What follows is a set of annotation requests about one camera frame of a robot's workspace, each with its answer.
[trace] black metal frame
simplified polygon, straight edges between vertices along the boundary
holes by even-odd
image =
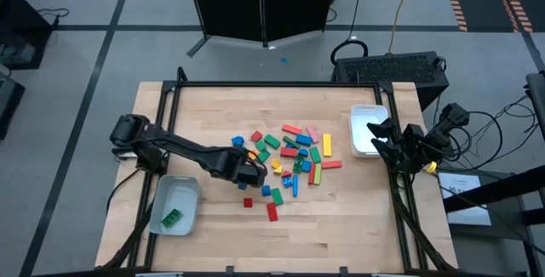
[[[367,83],[367,84],[354,84],[354,83],[332,83],[332,82],[254,82],[254,81],[240,81],[240,82],[230,82],[230,81],[187,81],[186,74],[183,72],[181,67],[178,68],[178,80],[175,81],[163,81],[163,86],[161,89],[161,95],[159,98],[159,104],[158,104],[158,112],[156,116],[156,123],[162,123],[164,118],[164,109],[166,107],[166,100],[167,96],[170,91],[174,90],[174,98],[172,102],[172,106],[170,108],[170,117],[169,117],[169,124],[167,131],[169,133],[174,132],[175,127],[175,121],[178,113],[178,106],[179,106],[179,100],[181,95],[181,89],[183,87],[302,87],[302,88],[308,88],[308,87],[324,87],[324,88],[362,88],[362,89],[373,89],[375,92],[375,100],[377,104],[382,104],[382,90],[387,94],[388,103],[390,106],[391,111],[391,117],[392,119],[398,123],[399,118],[397,114],[397,107],[395,105],[395,100],[393,98],[393,88],[391,84],[379,84],[379,83]],[[144,180],[144,184],[142,185],[142,192],[141,192],[141,198],[139,203],[139,210],[136,217],[136,222],[140,221],[141,218],[144,216],[148,204],[148,198],[150,195],[150,189],[152,185],[152,178],[153,174],[146,174],[146,178]],[[396,176],[389,176],[390,177],[390,192],[391,196],[393,197],[398,191],[398,184]],[[411,217],[418,222],[418,215],[416,211],[416,202],[414,199],[414,193],[412,190],[412,186],[410,185],[410,179],[409,177],[404,177],[404,185],[405,185],[405,196],[407,198],[408,203],[408,209]],[[405,232],[404,227],[404,221],[401,215],[396,211],[394,212],[395,220],[396,220],[396,228],[398,231],[398,238],[399,238],[399,248],[402,258],[402,263],[405,271],[408,271],[409,269],[412,269],[411,266],[411,260],[410,260],[410,252],[409,252],[409,245],[407,242],[407,236]],[[147,241],[147,247],[146,247],[146,255],[144,260],[144,267],[151,269],[152,266],[152,260],[153,260],[153,254],[155,251],[155,244],[157,240],[157,235],[149,233],[149,239]],[[135,244],[135,248],[130,252],[129,254],[129,267],[134,267],[136,264],[136,258],[138,256],[138,250],[139,250],[139,243]],[[427,269],[427,258],[426,255],[420,246],[418,242],[416,241],[416,251],[418,256],[418,262],[420,264],[421,269]],[[209,275],[209,276],[217,276],[217,275],[225,275],[225,273],[207,273],[202,274],[199,272],[195,273],[187,273],[184,272],[184,275]],[[306,274],[286,274],[286,275],[297,275],[297,276],[303,276]],[[311,276],[333,276],[337,274],[309,274]],[[361,276],[369,276],[369,274],[350,274],[350,275],[361,275]]]
[[[391,83],[367,83],[367,84],[352,84],[352,83],[337,83],[337,82],[254,82],[254,81],[242,81],[242,82],[208,82],[208,81],[187,81],[186,74],[183,72],[181,68],[178,69],[178,79],[175,81],[163,81],[163,86],[161,89],[161,95],[159,98],[159,105],[158,105],[158,112],[156,117],[156,123],[162,123],[164,118],[164,109],[166,107],[166,100],[167,96],[170,93],[170,91],[174,90],[174,97],[173,102],[170,108],[170,117],[169,117],[169,123],[167,131],[170,133],[174,133],[174,127],[175,127],[175,121],[178,113],[178,106],[179,106],[179,100],[181,96],[181,89],[183,87],[301,87],[301,88],[308,88],[308,87],[323,87],[323,88],[362,88],[362,89],[373,89],[375,92],[375,99],[377,104],[382,104],[382,92],[386,93],[388,98],[388,104],[390,106],[391,110],[391,118],[394,121],[394,123],[398,126],[399,129],[399,117],[397,114],[397,107],[395,103],[395,99],[393,96],[393,86]],[[390,168],[387,168],[388,172],[388,178],[389,178],[389,185],[390,185],[390,194],[393,199],[393,205],[395,206],[395,203],[400,200],[399,196],[399,186],[397,183],[397,174],[393,174]],[[148,198],[149,198],[149,192],[152,184],[152,177],[151,174],[146,174],[146,179],[144,181],[144,185],[142,186],[142,193],[141,193],[141,199],[139,204],[139,210],[138,210],[138,216],[136,221],[140,221],[145,213],[145,208],[147,207]],[[416,243],[416,254],[418,257],[418,263],[420,268],[413,268],[412,262],[410,260],[410,251],[408,247],[408,241],[405,231],[405,223],[406,220],[402,217],[402,215],[405,215],[405,218],[409,216],[413,223],[412,225],[407,223],[407,225],[410,226],[411,231],[415,234],[415,237],[420,233],[422,236],[422,231],[419,231],[419,224],[418,224],[418,215],[416,211],[416,202],[414,198],[414,192],[412,190],[412,186],[410,185],[410,178],[408,176],[402,176],[402,180],[404,183],[404,193],[407,201],[407,207],[404,208],[403,214],[399,213],[398,211],[394,210],[394,217],[396,221],[396,228],[398,232],[398,239],[399,239],[399,249],[400,249],[400,255],[401,260],[404,267],[404,273],[405,274],[412,274],[412,275],[420,275],[420,276],[426,276],[426,277],[453,277],[453,276],[464,276],[464,277],[485,277],[485,276],[492,276],[492,275],[485,275],[485,274],[470,274],[470,273],[463,273],[460,271],[444,271],[444,270],[429,270],[427,266],[427,256],[425,254],[425,251],[422,247],[422,244],[430,246],[431,243],[424,237],[424,240],[418,242],[415,239]],[[147,242],[146,247],[146,255],[144,260],[144,268],[147,268],[151,270],[152,268],[152,261],[153,261],[153,255],[155,251],[155,245],[157,242],[157,236],[156,234],[149,233],[149,239]],[[135,248],[131,251],[128,266],[134,267],[136,258],[138,256],[138,243],[135,245]],[[266,275],[275,275],[275,273],[235,273],[234,267],[228,266],[226,267],[225,272],[215,272],[215,273],[204,273],[204,272],[184,272],[185,276],[209,276],[209,277],[216,277],[216,276],[266,276]],[[307,273],[300,273],[300,274],[291,274],[291,273],[282,273],[283,276],[293,276],[293,277],[304,277],[304,276],[312,276],[312,277],[329,277],[329,276],[365,276],[369,277],[371,275],[376,276],[380,274],[349,274],[346,267],[340,267],[338,274],[307,274]]]

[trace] blue object on floor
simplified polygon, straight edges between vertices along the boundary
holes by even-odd
[[[262,186],[261,187],[261,194],[263,196],[271,196],[271,187],[269,186]]]
[[[297,188],[299,185],[299,175],[293,175],[293,190],[291,191],[293,193],[293,197],[297,197]]]
[[[244,145],[244,138],[242,136],[235,136],[231,141],[232,145],[235,147],[242,147]]]
[[[306,171],[306,172],[309,172],[310,171],[310,168],[313,166],[313,163],[311,161],[303,161],[303,166],[301,167],[301,169],[303,171]]]
[[[308,157],[308,150],[306,150],[306,149],[300,149],[298,154],[299,154],[300,156],[306,158],[306,157]]]
[[[304,135],[297,135],[295,142],[297,144],[310,146],[310,144],[313,143],[313,139],[310,136],[304,136]]]
[[[282,178],[282,184],[284,184],[284,188],[289,188],[293,185],[293,181],[291,181],[291,177],[284,177]]]

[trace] wooden tabletop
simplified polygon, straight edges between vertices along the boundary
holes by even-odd
[[[133,113],[154,120],[160,89],[161,83],[142,83]],[[394,94],[402,126],[423,127],[414,84],[394,84]],[[311,124],[320,134],[331,134],[333,155],[324,160],[341,160],[342,168],[324,170],[319,186],[308,186],[308,174],[301,173],[299,195],[293,198],[270,167],[271,159],[279,158],[284,168],[291,169],[293,159],[280,158],[279,150],[270,150],[266,184],[280,188],[284,204],[277,207],[278,221],[269,222],[265,204],[272,200],[262,197],[260,189],[239,190],[230,182],[211,178],[198,164],[171,156],[168,174],[194,176],[202,198],[193,234],[158,236],[152,270],[220,272],[232,265],[237,272],[334,273],[348,266],[351,273],[402,273],[386,167],[381,159],[357,159],[351,153],[348,120],[351,107],[358,104],[375,104],[373,90],[183,88],[177,135],[207,146],[230,146],[233,136],[242,136],[245,146],[253,148],[250,136],[256,130],[282,139],[283,124]],[[318,148],[322,152],[321,142]],[[134,167],[134,161],[123,162],[117,182]],[[133,229],[143,177],[128,181],[113,198],[97,265],[107,262]],[[418,174],[413,187],[422,230],[444,258],[457,266],[436,179]],[[253,198],[253,208],[243,207],[244,197]],[[139,264],[147,235],[146,230]],[[411,235],[408,241],[414,248]],[[416,266],[415,252],[411,255]]]

